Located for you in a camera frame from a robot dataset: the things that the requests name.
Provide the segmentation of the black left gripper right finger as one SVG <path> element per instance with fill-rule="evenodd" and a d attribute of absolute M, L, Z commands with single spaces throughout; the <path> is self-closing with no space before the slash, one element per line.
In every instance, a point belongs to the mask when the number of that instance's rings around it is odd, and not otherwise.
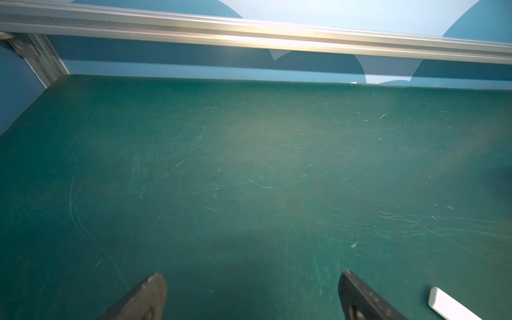
<path fill-rule="evenodd" d="M 346 319 L 406 320 L 356 273 L 345 270 L 338 283 L 338 295 Z"/>

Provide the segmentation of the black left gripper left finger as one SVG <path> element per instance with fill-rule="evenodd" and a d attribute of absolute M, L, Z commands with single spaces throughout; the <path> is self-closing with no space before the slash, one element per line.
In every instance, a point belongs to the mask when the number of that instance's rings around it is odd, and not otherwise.
<path fill-rule="evenodd" d="M 167 286 L 161 273 L 145 278 L 116 304 L 111 306 L 100 320 L 160 320 L 163 317 Z"/>

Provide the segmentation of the white rectangular usb drive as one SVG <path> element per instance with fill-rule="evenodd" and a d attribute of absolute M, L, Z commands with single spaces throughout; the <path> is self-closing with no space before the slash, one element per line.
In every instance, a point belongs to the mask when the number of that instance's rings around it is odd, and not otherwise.
<path fill-rule="evenodd" d="M 430 289 L 428 305 L 446 320 L 481 320 L 480 317 L 438 287 Z"/>

